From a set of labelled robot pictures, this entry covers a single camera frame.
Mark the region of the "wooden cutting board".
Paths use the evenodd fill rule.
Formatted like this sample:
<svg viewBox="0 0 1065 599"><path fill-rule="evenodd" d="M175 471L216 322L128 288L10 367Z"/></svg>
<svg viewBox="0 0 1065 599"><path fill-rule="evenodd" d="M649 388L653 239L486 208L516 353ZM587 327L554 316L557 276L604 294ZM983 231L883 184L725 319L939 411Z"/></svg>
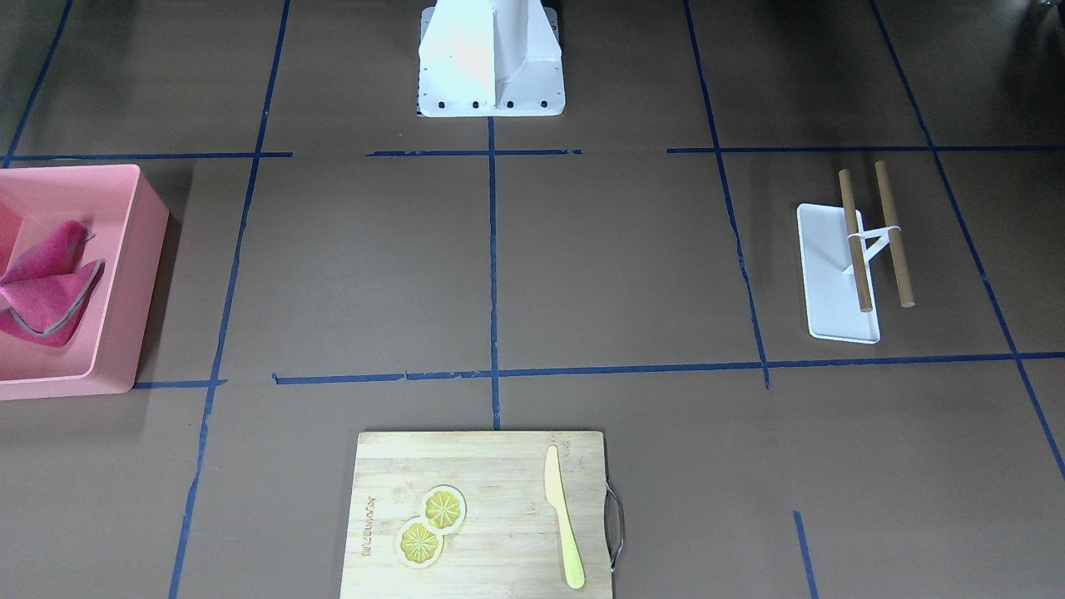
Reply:
<svg viewBox="0 0 1065 599"><path fill-rule="evenodd" d="M558 448L586 584L567 586L543 465ZM437 485L465 496L437 564L404 567L395 536ZM354 458L342 598L612 598L606 444L597 431L364 432Z"/></svg>

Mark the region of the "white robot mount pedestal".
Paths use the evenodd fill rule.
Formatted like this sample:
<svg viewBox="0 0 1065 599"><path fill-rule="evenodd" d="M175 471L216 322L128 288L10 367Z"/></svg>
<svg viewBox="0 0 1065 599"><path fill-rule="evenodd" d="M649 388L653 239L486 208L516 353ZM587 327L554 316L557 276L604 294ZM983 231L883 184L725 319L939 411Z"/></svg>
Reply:
<svg viewBox="0 0 1065 599"><path fill-rule="evenodd" d="M421 12L417 114L563 114L562 34L542 1L438 1Z"/></svg>

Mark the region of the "pink plastic bin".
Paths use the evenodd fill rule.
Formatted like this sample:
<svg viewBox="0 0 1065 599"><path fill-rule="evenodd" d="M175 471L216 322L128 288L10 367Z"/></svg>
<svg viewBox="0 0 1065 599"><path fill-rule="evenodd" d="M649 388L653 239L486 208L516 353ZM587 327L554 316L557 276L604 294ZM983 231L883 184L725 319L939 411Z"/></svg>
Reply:
<svg viewBox="0 0 1065 599"><path fill-rule="evenodd" d="M170 217L140 166L2 172L2 399L136 382Z"/></svg>

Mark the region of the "pink cleaning cloth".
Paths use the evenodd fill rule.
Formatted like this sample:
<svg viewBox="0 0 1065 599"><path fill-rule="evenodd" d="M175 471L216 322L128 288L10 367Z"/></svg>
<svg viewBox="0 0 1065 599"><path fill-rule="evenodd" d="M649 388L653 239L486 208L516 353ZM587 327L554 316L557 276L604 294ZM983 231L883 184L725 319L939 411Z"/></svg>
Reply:
<svg viewBox="0 0 1065 599"><path fill-rule="evenodd" d="M92 238L83 223L65 220L16 258L1 281L4 334L47 349L68 344L104 270L103 260L80 263Z"/></svg>

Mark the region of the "yellow plastic knife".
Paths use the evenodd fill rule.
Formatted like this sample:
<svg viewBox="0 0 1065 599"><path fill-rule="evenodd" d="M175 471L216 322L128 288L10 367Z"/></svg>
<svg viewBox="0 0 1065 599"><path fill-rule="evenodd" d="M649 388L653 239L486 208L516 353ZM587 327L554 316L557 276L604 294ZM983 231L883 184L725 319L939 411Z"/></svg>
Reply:
<svg viewBox="0 0 1065 599"><path fill-rule="evenodd" d="M543 465L543 485L545 499L554 509L557 519L557 531L560 547L562 547L562 568L566 584L571 589L581 589L586 584L586 573L583 570L581 550L576 543L576 536L570 519L569 507L562 481L562 465L560 465L558 448L551 444L545 450Z"/></svg>

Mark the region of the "lemon slice far side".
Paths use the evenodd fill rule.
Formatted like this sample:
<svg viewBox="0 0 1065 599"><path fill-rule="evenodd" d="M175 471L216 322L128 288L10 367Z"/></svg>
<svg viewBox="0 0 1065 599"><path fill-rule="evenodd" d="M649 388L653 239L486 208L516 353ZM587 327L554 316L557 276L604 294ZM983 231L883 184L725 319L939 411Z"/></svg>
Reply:
<svg viewBox="0 0 1065 599"><path fill-rule="evenodd" d="M422 518L406 521L394 541L397 560L410 569L424 569L437 564L445 545L446 537L427 527Z"/></svg>

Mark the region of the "white towel rack stand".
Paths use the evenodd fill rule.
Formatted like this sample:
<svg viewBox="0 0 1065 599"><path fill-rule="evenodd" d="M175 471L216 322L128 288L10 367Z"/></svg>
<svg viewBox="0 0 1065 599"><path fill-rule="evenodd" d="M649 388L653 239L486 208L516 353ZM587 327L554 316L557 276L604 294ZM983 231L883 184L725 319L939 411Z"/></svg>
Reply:
<svg viewBox="0 0 1065 599"><path fill-rule="evenodd" d="M807 329L816 339L878 344L881 326L871 262L889 250L900 306L915 307L908 256L886 161L874 173L884 217L867 229L856 208L852 175L838 171L840 205L803 203L794 209Z"/></svg>

